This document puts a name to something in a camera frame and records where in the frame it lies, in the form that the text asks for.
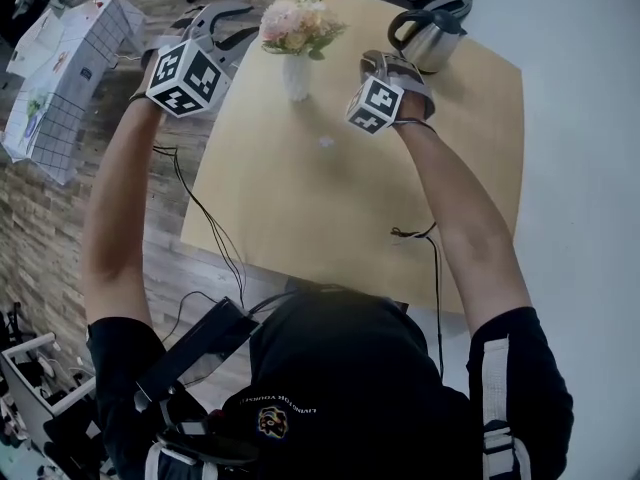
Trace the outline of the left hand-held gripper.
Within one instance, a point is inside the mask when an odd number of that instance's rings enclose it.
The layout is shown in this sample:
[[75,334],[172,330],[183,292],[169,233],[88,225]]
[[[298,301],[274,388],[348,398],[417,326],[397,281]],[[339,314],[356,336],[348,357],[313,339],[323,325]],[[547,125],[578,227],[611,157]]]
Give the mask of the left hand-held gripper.
[[231,85],[223,67],[242,59],[259,28],[242,29],[214,42],[211,24],[252,9],[242,1],[212,2],[183,17],[177,34],[154,38],[149,50],[157,59],[148,63],[152,72],[143,95],[176,118],[212,109]]

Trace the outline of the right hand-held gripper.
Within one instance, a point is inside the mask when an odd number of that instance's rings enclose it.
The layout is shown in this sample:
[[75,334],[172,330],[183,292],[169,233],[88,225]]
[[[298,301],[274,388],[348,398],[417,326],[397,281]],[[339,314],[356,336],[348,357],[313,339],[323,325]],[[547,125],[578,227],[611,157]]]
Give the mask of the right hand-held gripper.
[[405,124],[399,117],[403,97],[416,94],[423,103],[419,122],[435,113],[431,89],[420,71],[402,56],[388,52],[366,51],[359,62],[362,85],[351,99],[346,122],[357,129],[376,135],[395,124]]

